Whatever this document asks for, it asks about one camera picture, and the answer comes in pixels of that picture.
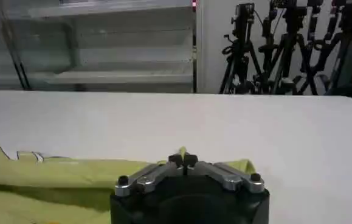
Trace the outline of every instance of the camera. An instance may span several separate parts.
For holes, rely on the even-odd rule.
[[[237,5],[235,15],[236,18],[231,20],[231,24],[235,23],[232,34],[237,38],[243,38],[247,32],[247,24],[254,22],[254,3]]]
[[[279,9],[296,8],[299,6],[303,7],[315,7],[323,4],[323,0],[308,0],[307,2],[302,0],[273,0],[274,5]]]

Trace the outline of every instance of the metal shelf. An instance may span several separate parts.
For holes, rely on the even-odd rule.
[[[191,62],[100,63],[59,74],[37,72],[30,79],[46,83],[192,83]]]
[[[28,14],[32,18],[42,18],[149,9],[168,9],[175,7],[192,7],[192,2],[191,0],[118,0],[79,2],[51,7],[32,8],[28,10]]]

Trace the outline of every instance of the white table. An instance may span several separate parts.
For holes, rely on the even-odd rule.
[[[157,161],[251,159],[272,224],[352,223],[352,99],[0,91],[0,146]]]

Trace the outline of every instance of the screw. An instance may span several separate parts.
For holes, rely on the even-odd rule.
[[[120,176],[117,180],[117,184],[120,186],[125,186],[128,184],[128,176]]]
[[[154,182],[153,178],[149,176],[143,176],[137,180],[137,183],[139,184],[152,184],[153,182]]]
[[[258,173],[253,173],[253,174],[250,176],[250,180],[251,180],[251,181],[260,181],[260,180],[261,180],[261,175],[259,175]]]

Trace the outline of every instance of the yellow towel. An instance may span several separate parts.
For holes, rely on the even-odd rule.
[[[43,158],[18,152],[10,160],[0,148],[0,223],[111,223],[109,195],[121,175],[131,175],[146,162]],[[253,173],[250,161],[228,165]]]

